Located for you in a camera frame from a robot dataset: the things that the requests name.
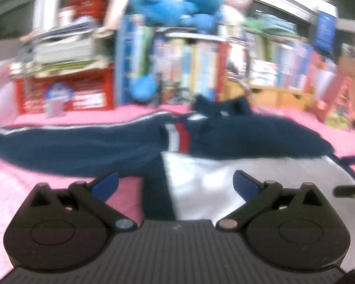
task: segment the red box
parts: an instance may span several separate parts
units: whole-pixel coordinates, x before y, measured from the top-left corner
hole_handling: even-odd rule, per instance
[[[82,16],[92,16],[103,22],[108,4],[109,0],[74,0],[64,4],[63,7],[75,8],[74,20]]]
[[[27,95],[23,78],[16,78],[15,84],[20,114],[43,113],[48,95],[55,93],[63,93],[67,97],[67,111],[114,108],[113,66],[49,78],[30,77]]]

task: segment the screw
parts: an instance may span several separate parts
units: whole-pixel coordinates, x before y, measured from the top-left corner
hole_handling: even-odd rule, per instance
[[[121,219],[117,220],[115,226],[119,229],[131,229],[134,225],[134,222],[130,219]]]
[[[238,226],[238,223],[233,219],[224,219],[221,220],[218,225],[224,229],[233,229]]]

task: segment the pink bedspread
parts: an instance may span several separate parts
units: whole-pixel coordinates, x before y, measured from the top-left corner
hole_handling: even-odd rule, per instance
[[[162,107],[175,113],[185,113],[188,107]],[[43,115],[24,115],[16,119],[14,124],[85,124],[85,123],[113,123],[132,120],[152,112],[138,106],[126,106],[110,112],[70,112],[62,118],[46,119]],[[355,132],[345,132],[332,129],[319,123],[312,115],[286,110],[283,114],[320,133],[335,148],[337,156],[355,154]],[[70,183],[78,180],[75,177],[61,177],[31,172],[10,165],[0,160],[0,279],[7,274],[12,265],[3,246],[3,235],[6,227],[17,209],[27,197],[30,190],[39,182],[48,182],[52,188],[66,188]],[[107,204],[132,218],[137,223],[142,220],[140,206],[140,189],[142,181],[135,177],[123,178],[116,193]]]

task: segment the white stripe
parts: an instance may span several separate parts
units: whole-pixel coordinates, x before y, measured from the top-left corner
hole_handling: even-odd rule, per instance
[[[177,131],[175,125],[166,124],[167,131],[169,132],[169,151],[170,152],[179,152],[180,148],[180,135]]]
[[[135,120],[125,122],[125,123],[113,123],[113,124],[90,124],[90,125],[71,125],[71,126],[55,126],[55,125],[45,125],[45,126],[34,126],[34,127],[22,127],[18,129],[0,129],[1,135],[9,135],[13,133],[20,133],[23,131],[28,131],[32,129],[44,129],[44,130],[70,130],[70,129],[83,129],[83,128],[111,128],[116,126],[126,126],[130,124],[134,124],[140,121],[149,120],[150,118],[164,115],[164,114],[171,114],[168,111],[158,111],[150,115],[141,116]]]

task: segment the garment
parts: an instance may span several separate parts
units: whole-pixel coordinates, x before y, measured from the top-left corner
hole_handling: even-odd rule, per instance
[[[231,105],[240,103],[244,105],[232,101],[205,107],[205,115],[159,111],[127,123],[0,129],[0,157],[26,169],[65,176],[117,171],[120,177],[143,177],[146,218],[163,213],[167,220],[173,210],[166,198],[163,151],[216,160],[332,155],[330,143],[318,133],[285,118],[242,114],[244,109]],[[170,207],[156,210],[153,204],[163,200]]]

